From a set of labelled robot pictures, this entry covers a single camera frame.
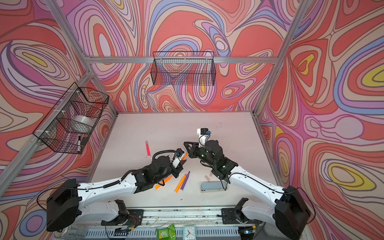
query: wire basket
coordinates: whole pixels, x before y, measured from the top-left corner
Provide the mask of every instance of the wire basket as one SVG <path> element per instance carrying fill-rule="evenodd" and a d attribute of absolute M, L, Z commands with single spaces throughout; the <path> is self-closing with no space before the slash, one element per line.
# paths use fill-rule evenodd
<path fill-rule="evenodd" d="M 215 85 L 212 51 L 156 51 L 153 58 L 153 85 Z"/>
<path fill-rule="evenodd" d="M 35 129 L 33 134 L 54 152 L 81 154 L 108 101 L 102 92 L 77 87 L 64 107 L 55 110 L 58 114 L 48 127 L 39 135 Z"/>

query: pink highlighter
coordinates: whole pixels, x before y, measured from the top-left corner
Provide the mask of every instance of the pink highlighter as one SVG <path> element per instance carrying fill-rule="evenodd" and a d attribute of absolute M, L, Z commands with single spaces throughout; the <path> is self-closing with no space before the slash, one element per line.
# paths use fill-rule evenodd
<path fill-rule="evenodd" d="M 148 157 L 151 156 L 151 153 L 149 152 L 149 146 L 148 146 L 148 141 L 145 140 L 145 146 L 147 147 L 147 154 L 148 154 Z"/>

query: orange marker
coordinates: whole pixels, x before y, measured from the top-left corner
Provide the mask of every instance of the orange marker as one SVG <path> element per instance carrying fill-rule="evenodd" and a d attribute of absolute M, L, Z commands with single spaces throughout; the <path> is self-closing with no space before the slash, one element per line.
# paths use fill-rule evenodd
<path fill-rule="evenodd" d="M 169 177 L 167 177 L 166 179 L 164 179 L 164 183 L 168 182 L 168 180 L 169 180 L 171 177 L 172 177 L 172 175 L 169 176 Z M 158 189 L 159 187 L 161 187 L 160 184 L 158 184 L 157 186 L 155 186 L 155 189 Z"/>
<path fill-rule="evenodd" d="M 177 185 L 176 189 L 175 189 L 175 192 L 177 193 L 181 187 L 181 185 L 183 184 L 184 182 L 184 179 L 185 179 L 185 176 L 186 174 L 184 174 L 184 177 L 180 180 L 179 184 Z"/>
<path fill-rule="evenodd" d="M 181 161 L 183 161 L 187 156 L 188 156 L 188 153 L 186 153 L 186 154 L 184 155 L 184 157 L 181 159 Z"/>

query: purple marker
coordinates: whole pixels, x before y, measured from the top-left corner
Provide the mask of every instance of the purple marker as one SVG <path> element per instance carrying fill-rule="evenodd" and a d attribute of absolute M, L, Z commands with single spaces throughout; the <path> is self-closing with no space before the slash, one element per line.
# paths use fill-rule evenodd
<path fill-rule="evenodd" d="M 183 184 L 181 185 L 181 190 L 183 190 L 184 189 L 184 186 L 185 186 L 185 184 L 187 183 L 187 180 L 188 180 L 188 177 L 189 177 L 189 173 L 190 173 L 191 171 L 189 171 L 188 173 L 187 173 L 187 175 L 185 176 L 185 179 L 184 179 L 184 182 L 183 182 Z"/>

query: psychedelic patterned wall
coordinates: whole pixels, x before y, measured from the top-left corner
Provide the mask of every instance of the psychedelic patterned wall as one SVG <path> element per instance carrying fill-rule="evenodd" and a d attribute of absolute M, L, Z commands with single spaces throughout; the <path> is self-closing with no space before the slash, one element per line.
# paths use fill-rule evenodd
<path fill-rule="evenodd" d="M 229 64 L 215 86 L 153 85 L 150 64 L 94 64 L 119 112 L 251 111 L 272 64 Z"/>
<path fill-rule="evenodd" d="M 212 50 L 216 56 L 276 56 L 296 1 L 64 2 L 91 56 L 151 56 Z M 152 86 L 150 64 L 93 66 L 117 111 L 253 110 L 271 65 L 219 64 L 214 87 Z"/>
<path fill-rule="evenodd" d="M 216 56 L 276 56 L 296 11 L 293 0 L 60 1 L 90 56 L 214 50 Z"/>
<path fill-rule="evenodd" d="M 1 173 L 84 69 L 43 0 L 1 1 L 0 22 Z M 0 198 L 0 240 L 49 237 L 36 195 L 67 178 L 85 180 L 111 118 L 104 111 L 81 156 L 53 153 L 45 145 L 38 149 Z"/>
<path fill-rule="evenodd" d="M 384 1 L 315 0 L 257 112 L 313 239 L 384 239 L 383 56 Z"/>

